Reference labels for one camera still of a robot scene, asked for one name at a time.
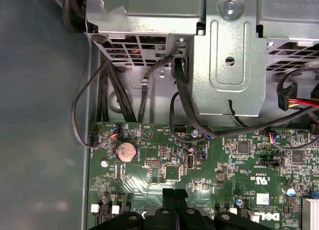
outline microchip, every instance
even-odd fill
[[[303,163],[304,162],[304,152],[301,150],[294,150],[292,162],[293,163]]]
[[[294,196],[294,197],[289,197],[289,196],[286,196],[286,202],[289,203],[289,204],[295,204],[297,201],[297,197]]]
[[[179,180],[179,166],[166,166],[166,180]]]
[[[225,180],[225,175],[223,173],[218,173],[217,174],[217,180],[218,181],[224,181]]]
[[[202,185],[201,185],[201,188],[202,188],[203,190],[208,190],[209,186],[208,186],[208,184],[202,184]]]
[[[286,214],[286,213],[289,213],[289,208],[288,208],[288,206],[284,206],[284,213]]]
[[[227,211],[227,208],[220,208],[220,209],[218,210],[219,213],[223,213],[223,212],[226,212],[226,211]]]
[[[238,146],[237,146],[237,153],[238,154],[249,154],[249,143],[246,142],[241,142],[241,143],[238,143]]]
[[[248,210],[247,209],[240,209],[240,216],[246,218],[248,217]]]
[[[219,183],[219,182],[217,182],[217,188],[219,188],[219,189],[224,189],[224,183]]]

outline screw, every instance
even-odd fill
[[[224,11],[227,14],[233,14],[235,12],[236,3],[232,0],[224,2]]]
[[[227,214],[223,214],[223,215],[221,216],[221,218],[224,219],[224,220],[230,220],[230,216],[227,215]]]
[[[162,69],[162,70],[159,72],[159,77],[160,77],[160,78],[164,78],[165,75],[166,75],[166,71]]]
[[[197,138],[199,136],[199,132],[196,129],[193,129],[190,133],[193,138]]]
[[[194,213],[195,213],[195,211],[194,211],[193,209],[187,209],[186,212],[187,212],[188,214],[194,214]]]
[[[102,168],[106,168],[108,165],[109,165],[109,162],[108,162],[108,161],[106,161],[106,160],[102,160],[102,161],[101,161],[101,166],[102,166]]]

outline yellow wire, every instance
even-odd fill
[[[290,104],[289,108],[293,108],[295,106],[298,106],[299,104]]]

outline sticker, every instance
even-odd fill
[[[256,204],[269,205],[269,194],[257,194]]]

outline mounting hole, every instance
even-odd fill
[[[235,64],[235,59],[233,57],[227,57],[225,63],[227,66],[233,66]]]
[[[291,76],[293,76],[293,77],[297,77],[297,76],[300,76],[300,75],[302,75],[301,72],[296,72],[296,73],[291,74]]]

